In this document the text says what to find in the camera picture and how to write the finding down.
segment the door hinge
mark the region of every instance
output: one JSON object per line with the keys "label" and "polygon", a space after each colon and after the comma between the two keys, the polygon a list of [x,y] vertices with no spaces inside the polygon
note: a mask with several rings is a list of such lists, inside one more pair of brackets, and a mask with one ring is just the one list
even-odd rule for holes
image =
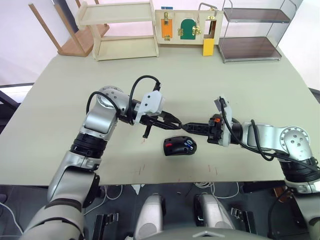
{"label": "door hinge", "polygon": [[184,35],[184,29],[178,28],[178,36],[183,36],[183,35]]}
{"label": "door hinge", "polygon": [[200,26],[193,26],[192,27],[192,36],[199,35],[199,34],[201,34]]}

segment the table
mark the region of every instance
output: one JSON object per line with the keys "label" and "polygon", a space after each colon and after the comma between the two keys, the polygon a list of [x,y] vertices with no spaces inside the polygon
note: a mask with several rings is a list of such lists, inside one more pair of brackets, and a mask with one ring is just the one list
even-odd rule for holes
{"label": "table", "polygon": [[[78,134],[90,93],[106,85],[129,93],[146,74],[161,81],[164,110],[183,123],[207,123],[218,113],[214,99],[225,94],[240,122],[255,119],[307,130],[320,159],[320,105],[285,56],[281,61],[224,64],[217,49],[214,56],[204,57],[198,47],[161,47],[159,57],[101,62],[57,55],[0,135],[0,184],[48,185]],[[134,97],[140,100],[153,84],[141,81]],[[204,136],[156,127],[143,140],[144,131],[140,124],[117,124],[97,171],[100,184],[284,179],[277,160],[265,161],[238,145],[225,148],[207,143]],[[196,141],[196,153],[164,156],[163,140],[179,135]]]}

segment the black computer mouse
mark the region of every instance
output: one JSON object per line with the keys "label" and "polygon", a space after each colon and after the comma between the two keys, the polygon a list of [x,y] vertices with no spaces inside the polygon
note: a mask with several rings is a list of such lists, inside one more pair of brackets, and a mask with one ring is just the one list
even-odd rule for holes
{"label": "black computer mouse", "polygon": [[164,155],[192,155],[197,150],[196,142],[188,136],[175,136],[164,140]]}

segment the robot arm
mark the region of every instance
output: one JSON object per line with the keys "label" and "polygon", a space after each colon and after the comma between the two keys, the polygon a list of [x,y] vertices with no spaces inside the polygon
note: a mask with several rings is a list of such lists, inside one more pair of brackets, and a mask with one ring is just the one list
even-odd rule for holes
{"label": "robot arm", "polygon": [[49,187],[49,204],[41,208],[24,231],[21,240],[84,239],[82,208],[88,207],[99,189],[99,176],[95,174],[101,163],[108,140],[118,119],[146,125],[147,138],[151,126],[163,129],[180,129],[181,122],[170,113],[162,111],[164,99],[157,90],[146,93],[142,101],[134,99],[114,86],[94,92],[95,106],[89,111],[70,150],[60,163]]}
{"label": "robot arm", "polygon": [[230,104],[224,96],[214,102],[220,114],[213,115],[208,123],[190,122],[182,125],[182,128],[192,134],[207,136],[208,143],[224,147],[230,143],[239,144],[261,154],[268,161],[277,158],[285,176],[284,181],[294,193],[307,223],[311,239],[318,240],[320,169],[312,155],[308,133],[298,126],[275,127],[264,123],[255,124],[253,120],[240,124],[232,118]]}

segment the black cable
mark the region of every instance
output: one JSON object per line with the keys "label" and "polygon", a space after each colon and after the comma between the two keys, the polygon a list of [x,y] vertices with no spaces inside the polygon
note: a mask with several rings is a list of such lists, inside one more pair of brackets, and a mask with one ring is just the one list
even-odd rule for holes
{"label": "black cable", "polygon": [[155,86],[154,86],[153,90],[158,90],[158,91],[160,90],[160,82],[154,76],[143,75],[143,76],[139,77],[137,80],[135,80],[134,84],[132,85],[131,92],[130,92],[130,95],[129,95],[128,113],[127,113],[128,121],[129,121],[129,124],[131,124],[131,125],[134,124],[134,119],[133,119],[133,116],[132,116],[132,107],[131,107],[132,98],[134,96],[134,91],[136,89],[136,86],[137,86],[138,82],[140,82],[142,79],[146,79],[146,78],[153,79],[155,81]]}
{"label": "black cable", "polygon": [[[221,105],[221,113],[222,113],[222,117],[223,117],[223,121],[225,122],[225,125],[226,127],[228,128],[230,134],[233,136],[233,138],[237,141],[237,143],[239,145],[241,145],[243,148],[251,151],[251,152],[254,152],[256,154],[261,154],[261,152],[259,150],[256,150],[252,147],[248,147],[246,146],[244,143],[242,143],[242,141],[239,140],[239,138],[235,135],[235,133],[232,131],[232,128],[230,127],[229,125],[229,122],[227,121],[227,117],[226,117],[226,112],[225,112],[225,108],[224,108],[224,105],[225,105],[225,100],[221,97],[220,98],[220,105]],[[278,158],[278,159],[283,159],[283,160],[286,160],[286,161],[291,161],[291,162],[294,162],[294,163],[297,163],[297,164],[300,164],[301,166],[304,166],[305,168],[308,168],[314,172],[318,172],[320,171],[320,168],[319,167],[313,167],[313,166],[310,166],[306,163],[303,163],[299,160],[296,160],[296,159],[293,159],[293,158],[290,158],[290,157],[287,157],[287,156],[283,156],[283,155],[278,155],[277,153],[268,153],[268,152],[263,152],[264,155],[266,156],[269,156],[269,157],[275,157],[275,158]]]}
{"label": "black cable", "polygon": [[94,97],[94,95],[101,95],[103,96],[104,98],[106,98],[111,104],[112,106],[114,107],[114,109],[116,110],[116,115],[119,116],[120,115],[120,109],[118,108],[117,104],[110,98],[108,97],[107,95],[103,94],[102,92],[100,91],[94,91],[93,93],[91,93],[91,95],[89,96],[88,98],[88,101],[86,103],[86,108],[85,108],[85,113],[88,114],[89,112],[89,109],[90,109],[90,103],[91,103],[91,100],[92,98]]}
{"label": "black cable", "polygon": [[268,211],[268,234],[267,234],[268,238],[275,239],[275,236],[272,232],[272,211],[273,211],[276,203],[279,201],[279,199],[282,198],[282,196],[285,195],[288,191],[289,191],[289,188],[284,190],[284,192],[281,193],[280,196],[278,196],[276,198],[276,200],[272,203],[271,207],[269,208],[269,211]]}
{"label": "black cable", "polygon": [[270,158],[268,158],[261,149],[260,140],[259,140],[260,136],[258,133],[258,129],[257,129],[256,123],[255,123],[255,120],[251,119],[251,124],[252,124],[253,132],[254,132],[254,139],[255,139],[256,147],[258,148],[259,153],[261,154],[261,156],[265,160],[272,161],[274,159],[274,156],[271,156]]}
{"label": "black cable", "polygon": [[232,122],[233,122],[234,124],[240,124],[240,122],[239,122],[237,119],[235,119],[235,118],[232,118]]}

